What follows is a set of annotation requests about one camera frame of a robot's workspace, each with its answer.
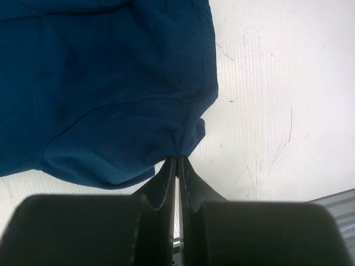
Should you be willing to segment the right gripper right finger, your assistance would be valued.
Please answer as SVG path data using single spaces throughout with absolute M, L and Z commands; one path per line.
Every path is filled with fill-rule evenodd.
M 183 265 L 350 265 L 336 222 L 321 205 L 228 201 L 179 160 Z

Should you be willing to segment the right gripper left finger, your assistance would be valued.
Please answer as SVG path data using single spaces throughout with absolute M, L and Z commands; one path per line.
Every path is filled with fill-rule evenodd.
M 1 239 L 2 265 L 172 265 L 176 160 L 128 196 L 34 195 Z

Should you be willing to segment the navy blue t-shirt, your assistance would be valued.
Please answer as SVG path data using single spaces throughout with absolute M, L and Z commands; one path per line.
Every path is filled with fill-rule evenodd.
M 105 189 L 190 155 L 218 96 L 208 1 L 2 1 L 1 175 Z

